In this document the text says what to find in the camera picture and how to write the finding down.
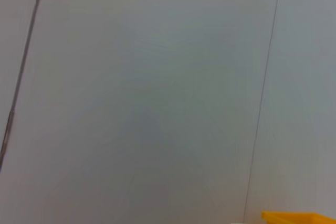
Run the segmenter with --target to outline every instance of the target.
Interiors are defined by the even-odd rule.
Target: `yellow container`
[[[267,224],[336,224],[336,220],[313,212],[263,212]]]

